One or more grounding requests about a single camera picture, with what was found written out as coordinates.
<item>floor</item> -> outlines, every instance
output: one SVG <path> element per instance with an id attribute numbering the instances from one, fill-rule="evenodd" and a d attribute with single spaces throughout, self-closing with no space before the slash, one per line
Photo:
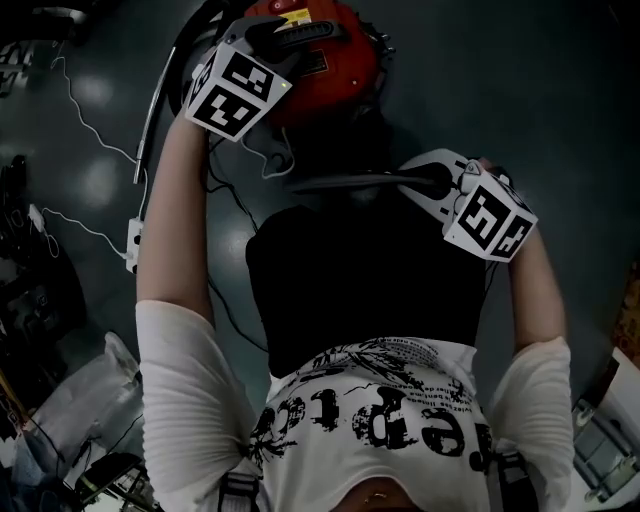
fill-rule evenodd
<path id="1" fill-rule="evenodd" d="M 83 46 L 63 48 L 74 95 L 107 143 L 135 153 L 167 52 L 199 3 L 123 0 Z M 395 130 L 394 161 L 438 147 L 485 155 L 509 170 L 540 217 L 566 300 L 578 396 L 611 351 L 609 333 L 640 239 L 638 73 L 606 5 L 348 3 L 397 48 L 383 108 Z M 26 154 L 36 205 L 82 220 L 124 250 L 142 186 L 132 185 L 128 161 L 79 124 L 62 70 L 48 69 L 55 52 L 42 45 L 26 88 L 0 101 L 0 158 Z M 151 177 L 171 118 L 165 106 Z M 262 181 L 260 162 L 238 146 L 223 144 L 214 165 L 259 224 L 297 202 L 276 180 Z M 57 218 L 48 222 L 75 264 L 89 312 L 87 326 L 59 345 L 70 370 L 101 353 L 108 330 L 137 355 L 134 277 L 102 240 Z M 208 234 L 217 285 L 242 328 L 263 340 L 244 262 L 251 224 L 225 190 L 209 199 Z M 266 357 L 233 331 L 217 298 L 214 305 L 218 340 L 260 408 L 269 383 Z M 486 403 L 512 351 L 506 268 L 485 304 L 477 347 L 479 397 Z"/>

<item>person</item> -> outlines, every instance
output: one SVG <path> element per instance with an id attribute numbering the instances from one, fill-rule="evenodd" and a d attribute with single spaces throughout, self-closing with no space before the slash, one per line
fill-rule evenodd
<path id="1" fill-rule="evenodd" d="M 471 368 L 484 261 L 391 192 L 350 214 L 267 219 L 247 246 L 272 378 L 255 422 L 216 343 L 207 153 L 205 131 L 178 116 L 140 247 L 144 450 L 163 509 L 561 509 L 570 352 L 539 231 L 509 265 L 515 356 L 484 414 Z"/>

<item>white long-sleeve shirt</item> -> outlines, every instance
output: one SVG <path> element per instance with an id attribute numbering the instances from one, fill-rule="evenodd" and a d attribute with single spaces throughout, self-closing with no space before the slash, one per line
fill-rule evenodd
<path id="1" fill-rule="evenodd" d="M 260 478 L 274 511 L 327 512 L 358 483 L 394 479 L 422 510 L 490 510 L 486 469 L 498 441 L 544 479 L 562 508 L 573 463 L 569 349 L 520 352 L 485 416 L 475 348 L 382 338 L 336 347 L 274 379 L 257 423 L 212 326 L 179 306 L 137 305 L 144 449 L 164 510 L 215 511 L 222 476 Z"/>

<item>red device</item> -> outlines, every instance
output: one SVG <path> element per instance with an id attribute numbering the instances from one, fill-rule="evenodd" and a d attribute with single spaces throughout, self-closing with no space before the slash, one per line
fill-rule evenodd
<path id="1" fill-rule="evenodd" d="M 293 88 L 269 113 L 277 126 L 299 127 L 356 107 L 375 88 L 378 54 L 353 10 L 335 0 L 270 0 L 251 7 L 247 16 L 287 18 L 280 30 L 307 23 L 335 21 L 343 37 L 307 43 L 293 75 Z"/>

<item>sleeve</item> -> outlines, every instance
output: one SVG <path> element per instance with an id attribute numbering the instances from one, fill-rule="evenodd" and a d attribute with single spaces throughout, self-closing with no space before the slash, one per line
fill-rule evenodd
<path id="1" fill-rule="evenodd" d="M 253 412 L 203 317 L 142 301 L 136 323 L 143 447 L 154 496 L 167 512 L 196 510 L 242 460 Z"/>
<path id="2" fill-rule="evenodd" d="M 545 481 L 541 510 L 562 510 L 571 491 L 573 422 L 569 347 L 562 338 L 518 353 L 487 419 L 496 441 L 515 443 Z"/>

